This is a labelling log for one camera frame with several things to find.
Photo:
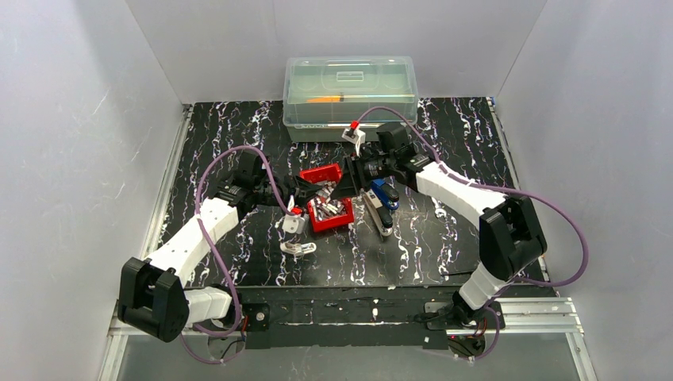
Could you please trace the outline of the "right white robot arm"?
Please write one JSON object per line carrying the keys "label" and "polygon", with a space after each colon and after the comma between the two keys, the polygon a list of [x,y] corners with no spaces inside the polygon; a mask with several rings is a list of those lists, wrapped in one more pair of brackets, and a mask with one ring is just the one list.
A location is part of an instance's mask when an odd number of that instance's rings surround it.
{"label": "right white robot arm", "polygon": [[365,142],[357,122],[342,132],[356,152],[344,159],[332,198],[351,198],[375,179],[392,177],[418,194],[443,202],[479,232],[479,264],[453,297],[466,314],[481,310],[525,267],[546,253],[548,244],[528,196],[488,190],[418,151],[406,128],[386,123],[376,130],[379,148]]}

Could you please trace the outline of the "black silver stapler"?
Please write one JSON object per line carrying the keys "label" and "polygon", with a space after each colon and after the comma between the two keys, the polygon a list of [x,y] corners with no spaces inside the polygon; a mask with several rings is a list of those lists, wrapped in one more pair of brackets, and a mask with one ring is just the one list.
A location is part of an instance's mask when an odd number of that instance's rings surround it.
{"label": "black silver stapler", "polygon": [[393,218],[390,211],[382,204],[373,190],[364,193],[363,200],[373,218],[373,221],[382,237],[388,237],[393,232]]}

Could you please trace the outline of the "red plastic bin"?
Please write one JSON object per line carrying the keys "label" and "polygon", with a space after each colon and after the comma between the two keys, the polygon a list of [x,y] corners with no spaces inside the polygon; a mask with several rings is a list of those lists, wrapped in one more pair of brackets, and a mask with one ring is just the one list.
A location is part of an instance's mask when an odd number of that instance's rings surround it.
{"label": "red plastic bin", "polygon": [[321,189],[308,204],[312,230],[324,232],[347,226],[354,222],[352,201],[350,198],[334,199],[330,196],[342,177],[339,164],[329,164],[299,172],[302,179],[317,184]]}

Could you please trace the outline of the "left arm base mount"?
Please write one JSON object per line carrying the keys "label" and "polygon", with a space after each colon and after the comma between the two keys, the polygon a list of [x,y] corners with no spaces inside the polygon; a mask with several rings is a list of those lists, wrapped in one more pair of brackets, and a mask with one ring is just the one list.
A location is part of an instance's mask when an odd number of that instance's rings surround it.
{"label": "left arm base mount", "polygon": [[[269,329],[271,307],[267,303],[242,303],[239,330],[246,333],[263,332]],[[211,319],[210,322],[219,329],[228,329],[235,320],[235,310],[231,306],[229,312],[221,318]]]}

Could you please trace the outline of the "blue stapler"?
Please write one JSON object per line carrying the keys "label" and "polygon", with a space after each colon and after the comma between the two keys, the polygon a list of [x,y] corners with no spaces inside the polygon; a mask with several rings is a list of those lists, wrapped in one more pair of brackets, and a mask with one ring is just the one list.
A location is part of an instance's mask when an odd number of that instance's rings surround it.
{"label": "blue stapler", "polygon": [[371,189],[388,210],[399,208],[399,193],[384,179],[374,179],[371,182]]}

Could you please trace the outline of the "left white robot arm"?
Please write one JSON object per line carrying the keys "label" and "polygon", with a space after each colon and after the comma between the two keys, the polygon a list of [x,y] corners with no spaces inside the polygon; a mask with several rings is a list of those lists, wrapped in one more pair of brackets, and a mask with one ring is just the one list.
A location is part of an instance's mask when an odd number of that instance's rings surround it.
{"label": "left white robot arm", "polygon": [[239,295],[228,270],[224,286],[191,289],[191,272],[215,244],[257,206],[285,207],[297,225],[320,187],[298,175],[273,175],[267,157],[243,152],[237,167],[215,191],[195,203],[195,215],[144,260],[129,259],[121,269],[117,303],[120,321],[163,342],[173,341],[187,326],[208,320],[242,319]]}

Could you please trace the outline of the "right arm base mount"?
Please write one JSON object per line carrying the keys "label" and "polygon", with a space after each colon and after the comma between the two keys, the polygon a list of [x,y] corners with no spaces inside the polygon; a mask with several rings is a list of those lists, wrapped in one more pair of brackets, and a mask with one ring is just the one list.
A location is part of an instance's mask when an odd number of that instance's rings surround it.
{"label": "right arm base mount", "polygon": [[499,302],[492,302],[490,312],[485,308],[473,311],[468,307],[454,306],[452,302],[426,302],[423,310],[410,321],[425,325],[429,330],[464,330],[468,336],[482,336],[488,329],[506,327],[504,313]]}

